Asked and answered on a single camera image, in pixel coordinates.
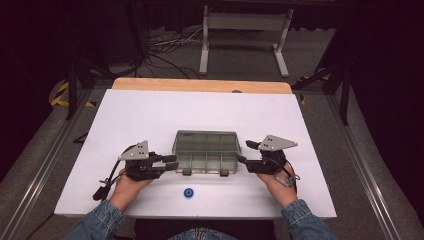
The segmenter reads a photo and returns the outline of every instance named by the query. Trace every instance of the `jeans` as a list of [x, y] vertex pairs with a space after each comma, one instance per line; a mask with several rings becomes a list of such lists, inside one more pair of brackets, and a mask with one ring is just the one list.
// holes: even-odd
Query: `jeans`
[[[294, 240], [337, 239], [330, 228], [311, 213], [303, 200], [297, 200], [283, 208], [281, 215], [288, 224], [290, 235]], [[116, 229], [123, 222], [122, 213], [105, 200], [79, 221], [65, 239], [112, 239]], [[234, 240], [235, 238], [213, 229], [196, 228], [177, 234], [170, 239]]]

